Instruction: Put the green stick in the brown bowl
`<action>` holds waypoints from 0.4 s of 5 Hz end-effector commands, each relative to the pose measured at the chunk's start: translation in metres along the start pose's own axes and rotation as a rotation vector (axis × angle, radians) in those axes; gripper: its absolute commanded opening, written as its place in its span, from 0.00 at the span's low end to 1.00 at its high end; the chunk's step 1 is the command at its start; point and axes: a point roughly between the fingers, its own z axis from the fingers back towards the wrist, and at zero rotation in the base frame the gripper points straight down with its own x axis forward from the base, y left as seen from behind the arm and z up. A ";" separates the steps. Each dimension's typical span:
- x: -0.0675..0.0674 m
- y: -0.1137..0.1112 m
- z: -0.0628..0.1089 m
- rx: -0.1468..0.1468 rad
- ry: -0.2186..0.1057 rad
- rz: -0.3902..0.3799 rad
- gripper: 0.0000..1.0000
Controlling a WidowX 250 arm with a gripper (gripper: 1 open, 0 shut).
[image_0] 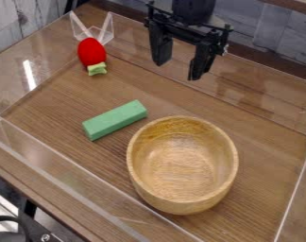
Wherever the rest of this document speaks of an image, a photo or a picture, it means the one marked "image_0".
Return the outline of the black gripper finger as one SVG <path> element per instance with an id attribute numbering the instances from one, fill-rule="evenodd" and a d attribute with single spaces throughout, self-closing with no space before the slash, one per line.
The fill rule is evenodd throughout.
<path id="1" fill-rule="evenodd" d="M 160 66 L 171 59 L 173 40 L 164 27 L 156 22 L 149 22 L 148 30 L 152 61 Z"/>
<path id="2" fill-rule="evenodd" d="M 212 43 L 201 41 L 196 44 L 195 57 L 189 62 L 188 79 L 199 80 L 201 75 L 209 70 L 216 58 L 215 46 Z"/>

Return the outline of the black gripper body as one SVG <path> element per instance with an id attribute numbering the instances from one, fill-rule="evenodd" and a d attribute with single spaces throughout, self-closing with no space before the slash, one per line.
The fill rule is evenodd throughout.
<path id="1" fill-rule="evenodd" d="M 223 55 L 233 26 L 213 14 L 216 0 L 171 0 L 167 6 L 164 2 L 165 0 L 148 0 L 145 3 L 145 27 L 149 27 L 149 22 L 156 22 L 172 39 L 189 44 L 207 40 L 215 46 L 216 55 Z"/>

